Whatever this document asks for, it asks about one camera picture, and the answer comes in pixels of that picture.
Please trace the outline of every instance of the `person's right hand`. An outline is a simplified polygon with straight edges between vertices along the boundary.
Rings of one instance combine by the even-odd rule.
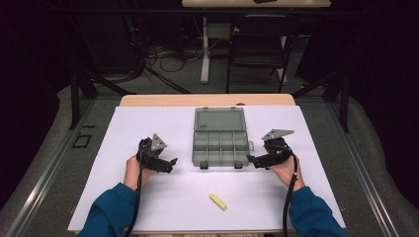
[[[305,186],[304,179],[302,178],[301,169],[299,168],[299,159],[296,157],[296,162],[298,164],[298,169],[296,173],[296,181],[293,186],[293,191],[297,191]],[[274,171],[277,174],[278,178],[287,186],[290,186],[291,178],[293,177],[293,157],[290,158],[280,165],[275,165],[269,167],[270,170]]]
[[[155,174],[155,171],[143,169],[142,170],[142,178],[141,178],[141,186],[144,186],[151,175]],[[138,188],[138,175],[139,175],[139,162],[136,160],[136,156],[132,156],[126,160],[126,174],[124,176],[124,184],[131,188],[132,190],[136,190]]]

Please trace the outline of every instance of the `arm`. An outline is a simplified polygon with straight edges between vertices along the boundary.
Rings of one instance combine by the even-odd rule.
[[[142,186],[154,171],[144,169]],[[102,193],[92,204],[86,223],[78,236],[121,236],[130,225],[135,205],[139,163],[135,156],[126,161],[124,183]]]
[[[309,187],[293,193],[290,219],[298,236],[347,236],[326,202]]]
[[[293,187],[291,199],[290,218],[298,236],[347,236],[339,223],[332,215],[332,210],[326,202],[314,195],[309,187],[305,186],[299,168]],[[270,167],[278,178],[287,186],[290,186],[293,176],[293,157],[290,157],[281,165]]]
[[[121,236],[132,220],[135,195],[121,183],[102,193],[93,202],[78,236]]]

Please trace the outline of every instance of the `metal rail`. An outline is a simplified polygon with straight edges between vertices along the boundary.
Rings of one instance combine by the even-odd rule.
[[[65,136],[61,146],[59,147],[56,156],[49,162],[48,166],[43,171],[36,186],[32,190],[15,221],[12,223],[9,231],[6,234],[6,237],[25,236],[25,232],[28,229],[29,224],[37,213],[37,210],[45,198],[50,186],[52,185],[59,171],[59,168],[65,161],[66,151],[71,146],[71,142],[78,135],[83,121],[87,118],[93,109],[94,104],[95,101],[88,100],[83,106],[80,121],[77,123],[73,130],[68,130],[68,133]]]
[[[374,183],[368,174],[366,167],[364,166],[361,156],[358,153],[350,134],[346,133],[340,125],[338,119],[339,112],[336,108],[336,105],[333,103],[326,103],[326,108],[329,113],[333,115],[333,121],[348,147],[351,157],[351,164],[358,177],[358,180],[361,183],[361,187],[364,190],[367,200],[370,203],[373,213],[376,216],[378,225],[381,228],[383,235],[388,237],[399,236],[397,230],[394,227],[394,224],[391,221],[390,216],[387,213],[387,210],[385,209],[384,203],[382,202],[381,197],[379,196],[376,187],[374,186]]]

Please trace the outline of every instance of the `yellow foam block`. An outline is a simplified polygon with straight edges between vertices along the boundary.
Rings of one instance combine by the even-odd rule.
[[[227,209],[227,205],[216,195],[209,194],[209,198],[211,198],[222,210]]]

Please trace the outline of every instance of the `blue shirt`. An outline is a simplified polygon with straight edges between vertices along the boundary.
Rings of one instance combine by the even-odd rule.
[[[135,195],[132,189],[121,183],[102,193],[93,202],[78,236],[122,236],[124,228],[132,221]],[[333,217],[330,207],[309,187],[293,193],[290,218],[300,237],[347,236]]]

